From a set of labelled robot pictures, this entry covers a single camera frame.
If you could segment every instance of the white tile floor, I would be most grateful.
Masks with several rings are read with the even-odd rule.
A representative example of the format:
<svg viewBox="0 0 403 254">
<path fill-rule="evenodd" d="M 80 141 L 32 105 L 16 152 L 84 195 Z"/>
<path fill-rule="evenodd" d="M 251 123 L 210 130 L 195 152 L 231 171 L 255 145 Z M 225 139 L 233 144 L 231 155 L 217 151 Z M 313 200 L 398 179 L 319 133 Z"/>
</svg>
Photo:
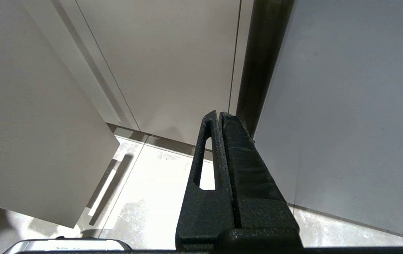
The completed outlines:
<svg viewBox="0 0 403 254">
<path fill-rule="evenodd" d="M 32 238 L 116 238 L 134 249 L 174 249 L 193 148 L 117 129 L 120 146 L 77 225 L 67 228 L 0 209 L 0 253 Z M 213 189 L 205 161 L 200 186 Z M 403 238 L 291 207 L 308 246 L 403 246 Z"/>
</svg>

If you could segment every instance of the tile grout line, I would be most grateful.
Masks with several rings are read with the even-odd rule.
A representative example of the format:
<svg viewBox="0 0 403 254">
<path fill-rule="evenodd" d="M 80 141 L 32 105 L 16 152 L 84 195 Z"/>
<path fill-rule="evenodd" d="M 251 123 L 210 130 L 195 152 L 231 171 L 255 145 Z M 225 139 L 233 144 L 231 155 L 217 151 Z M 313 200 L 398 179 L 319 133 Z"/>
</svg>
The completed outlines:
<svg viewBox="0 0 403 254">
<path fill-rule="evenodd" d="M 142 144 L 142 147 L 140 148 L 139 154 L 137 155 L 137 159 L 134 161 L 134 164 L 132 164 L 131 170 L 129 171 L 129 174 L 128 174 L 128 176 L 126 177 L 125 184 L 123 185 L 123 187 L 122 187 L 121 190 L 119 191 L 118 196 L 117 196 L 117 198 L 116 198 L 116 200 L 115 200 L 115 202 L 114 202 L 114 204 L 113 204 L 113 206 L 112 206 L 112 209 L 109 211 L 109 215 L 108 215 L 108 217 L 106 218 L 106 221 L 104 222 L 103 228 L 100 230 L 100 233 L 98 234 L 98 238 L 100 238 L 100 235 L 101 235 L 101 233 L 103 233 L 103 230 L 104 230 L 104 227 L 106 226 L 106 223 L 108 223 L 109 217 L 111 217 L 112 210 L 114 209 L 114 207 L 115 207 L 115 205 L 116 205 L 116 203 L 117 203 L 117 201 L 118 201 L 118 198 L 120 197 L 120 194 L 121 194 L 121 192 L 123 191 L 123 189 L 124 189 L 124 187 L 125 187 L 125 185 L 126 185 L 128 179 L 129 179 L 129 176 L 131 175 L 131 172 L 132 172 L 132 170 L 134 169 L 134 166 L 136 165 L 137 160 L 139 159 L 140 154 L 142 153 L 142 150 L 143 150 L 143 148 L 144 148 L 144 146 L 145 146 L 146 141 L 148 140 L 148 137 L 149 137 L 149 135 L 147 135 L 147 137 L 146 137 L 146 139 L 145 139 L 145 142 Z"/>
</svg>

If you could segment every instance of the white cabinet door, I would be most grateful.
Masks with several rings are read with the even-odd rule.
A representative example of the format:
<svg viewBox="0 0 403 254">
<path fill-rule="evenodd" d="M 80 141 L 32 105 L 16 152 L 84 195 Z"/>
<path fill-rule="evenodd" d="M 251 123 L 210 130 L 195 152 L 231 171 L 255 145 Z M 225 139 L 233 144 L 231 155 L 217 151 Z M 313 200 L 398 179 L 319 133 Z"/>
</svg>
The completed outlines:
<svg viewBox="0 0 403 254">
<path fill-rule="evenodd" d="M 0 1 L 0 207 L 73 227 L 118 142 L 19 1 Z"/>
<path fill-rule="evenodd" d="M 195 144 L 229 110 L 240 1 L 77 3 L 141 131 Z"/>
</svg>

